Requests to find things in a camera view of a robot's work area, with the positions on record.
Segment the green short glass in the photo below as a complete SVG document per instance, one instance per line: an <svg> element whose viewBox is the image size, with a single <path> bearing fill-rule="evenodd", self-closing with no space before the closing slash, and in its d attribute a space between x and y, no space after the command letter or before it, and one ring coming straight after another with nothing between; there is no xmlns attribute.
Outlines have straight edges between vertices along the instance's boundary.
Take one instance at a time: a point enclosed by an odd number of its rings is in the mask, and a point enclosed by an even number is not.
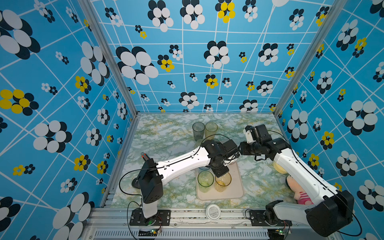
<svg viewBox="0 0 384 240"><path fill-rule="evenodd" d="M214 176L210 171L202 171L198 174L198 187L202 193L210 190L214 183Z"/></svg>

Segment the yellow short glass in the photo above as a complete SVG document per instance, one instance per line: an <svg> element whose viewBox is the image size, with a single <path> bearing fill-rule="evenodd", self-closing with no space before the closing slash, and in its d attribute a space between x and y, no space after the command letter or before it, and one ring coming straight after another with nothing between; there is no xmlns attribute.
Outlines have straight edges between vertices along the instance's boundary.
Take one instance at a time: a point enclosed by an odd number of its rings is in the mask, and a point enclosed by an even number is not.
<svg viewBox="0 0 384 240"><path fill-rule="evenodd" d="M226 173L221 177L215 177L215 189L217 192L224 192L232 182L232 176L230 173Z"/></svg>

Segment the tall yellow glass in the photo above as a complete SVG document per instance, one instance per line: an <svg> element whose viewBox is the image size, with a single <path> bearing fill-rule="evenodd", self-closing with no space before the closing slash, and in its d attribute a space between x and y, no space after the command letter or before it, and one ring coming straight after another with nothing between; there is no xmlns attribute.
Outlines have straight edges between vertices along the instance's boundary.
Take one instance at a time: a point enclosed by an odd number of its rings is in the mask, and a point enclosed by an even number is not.
<svg viewBox="0 0 384 240"><path fill-rule="evenodd" d="M218 125L215 122L208 122L205 125L205 137L206 140L213 140L216 136Z"/></svg>

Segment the tall grey glass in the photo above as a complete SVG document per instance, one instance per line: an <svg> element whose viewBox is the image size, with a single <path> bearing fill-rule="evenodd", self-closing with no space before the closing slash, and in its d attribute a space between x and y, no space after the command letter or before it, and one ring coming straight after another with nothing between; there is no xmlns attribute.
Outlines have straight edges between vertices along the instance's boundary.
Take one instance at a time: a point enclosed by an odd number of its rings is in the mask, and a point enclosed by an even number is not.
<svg viewBox="0 0 384 240"><path fill-rule="evenodd" d="M192 126L194 140L198 141L204 138L205 135L205 124L202 122L196 122Z"/></svg>

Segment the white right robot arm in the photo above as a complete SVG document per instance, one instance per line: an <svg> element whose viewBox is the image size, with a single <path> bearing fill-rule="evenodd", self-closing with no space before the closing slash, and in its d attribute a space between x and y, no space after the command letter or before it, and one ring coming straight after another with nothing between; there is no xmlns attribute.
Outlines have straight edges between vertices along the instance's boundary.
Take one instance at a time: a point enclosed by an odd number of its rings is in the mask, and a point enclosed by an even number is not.
<svg viewBox="0 0 384 240"><path fill-rule="evenodd" d="M312 204L290 204L281 200L266 205L265 219L270 225L292 221L310 226L317 234L328 237L353 220L354 197L318 176L281 138L260 144L242 142L244 156L264 155L280 165L308 195Z"/></svg>

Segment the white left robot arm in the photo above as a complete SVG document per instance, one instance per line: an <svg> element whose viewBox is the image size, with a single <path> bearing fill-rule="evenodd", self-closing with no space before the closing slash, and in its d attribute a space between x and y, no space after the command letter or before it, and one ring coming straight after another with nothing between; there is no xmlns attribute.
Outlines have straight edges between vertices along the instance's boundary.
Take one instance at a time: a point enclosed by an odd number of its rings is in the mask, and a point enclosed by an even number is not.
<svg viewBox="0 0 384 240"><path fill-rule="evenodd" d="M133 186L141 191L144 218L151 219L158 215L158 200L164 195L164 186L174 178L206 166L214 171L215 176L221 177L229 171L227 165L239 156L237 149L229 150L213 145L198 147L162 162L155 162L144 154L145 163L133 182Z"/></svg>

